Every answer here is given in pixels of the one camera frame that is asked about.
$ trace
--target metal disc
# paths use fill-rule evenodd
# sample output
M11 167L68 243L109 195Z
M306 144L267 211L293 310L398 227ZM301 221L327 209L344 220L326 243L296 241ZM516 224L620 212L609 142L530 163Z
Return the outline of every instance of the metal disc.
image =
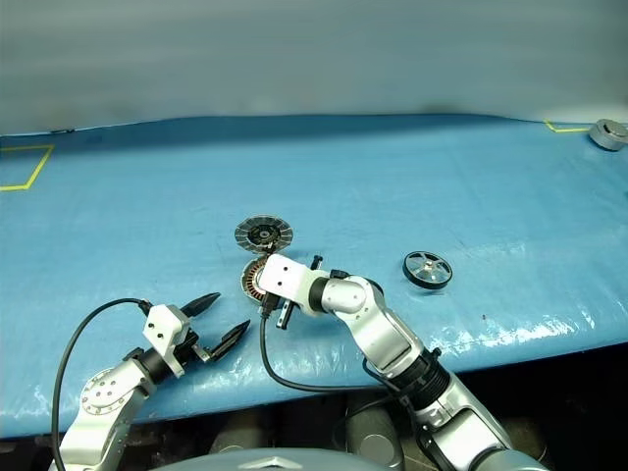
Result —
M255 302L261 302L262 297L266 294L266 291L260 288L258 283L259 276L264 269L264 265L266 265L266 260L266 256L251 260L246 264L244 270L242 270L242 276L240 278L242 291Z
M418 251L405 256L403 274L410 282L421 288L440 289L449 283L453 271L438 255Z
M273 253L292 242L292 228L275 216L253 216L235 228L235 241L254 253Z

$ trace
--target yellow tape marking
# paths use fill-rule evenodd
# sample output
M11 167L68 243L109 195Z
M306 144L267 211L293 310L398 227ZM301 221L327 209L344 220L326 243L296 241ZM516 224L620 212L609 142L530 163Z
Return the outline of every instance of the yellow tape marking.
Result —
M546 126L553 132L587 132L589 128L556 128L549 121L544 121Z
M41 169L43 169L43 166L46 165L46 162L48 161L48 157L50 157L50 154L52 154L52 151L54 150L54 148L55 148L54 144L22 145L22 146L17 146L17 147L0 147L0 151L2 152L16 152L19 150L46 149L46 152L43 154L43 157L41 157L41 159L39 160L39 163L35 167L35 170L32 171L32 174L30 174L30 177L28 177L28 180L25 183L6 184L3 186L0 186L0 191L16 191L19 189L30 189L32 184L35 183L35 180L37 179L39 172L41 172Z

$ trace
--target circular metal flange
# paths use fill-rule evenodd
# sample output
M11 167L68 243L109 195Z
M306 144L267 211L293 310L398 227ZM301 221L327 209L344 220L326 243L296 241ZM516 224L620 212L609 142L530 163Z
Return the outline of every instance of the circular metal flange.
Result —
M589 137L602 149L619 150L628 143L628 130L616 121L599 120L589 130Z
M403 260L403 274L405 277L421 288L444 288L453 271L451 266L443 258L430 252L408 253Z
M292 228L275 216L253 216L235 228L235 241L253 253L273 253L292 242Z
M257 303L261 302L264 294L266 294L266 291L260 288L258 283L259 276L264 269L264 265L266 265L266 260L266 256L251 260L242 270L242 276L240 277L242 291Z

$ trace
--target gray wall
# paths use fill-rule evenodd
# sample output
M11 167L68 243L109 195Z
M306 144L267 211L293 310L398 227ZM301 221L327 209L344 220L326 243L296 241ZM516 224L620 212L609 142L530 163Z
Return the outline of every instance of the gray wall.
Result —
M0 133L216 114L628 121L628 0L0 5Z

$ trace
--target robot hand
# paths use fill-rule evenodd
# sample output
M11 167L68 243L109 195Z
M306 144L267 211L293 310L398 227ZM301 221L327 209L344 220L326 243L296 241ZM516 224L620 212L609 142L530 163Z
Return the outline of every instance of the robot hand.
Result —
M146 314L143 334L152 347L132 350L115 368L92 377L82 390L78 416L61 444L63 463L55 458L50 471L113 471L118 467L132 419L157 385L197 357L217 361L242 337L250 321L227 332L214 348L198 345L189 324L220 296L214 292L179 309L174 305L140 305Z
M386 306L376 283L338 270L312 270L274 254L259 286L267 293L266 313L284 298L306 314L330 313L348 326L383 383L408 409L418 444L442 470L547 470L512 449L501 424L439 363L440 352L430 352Z

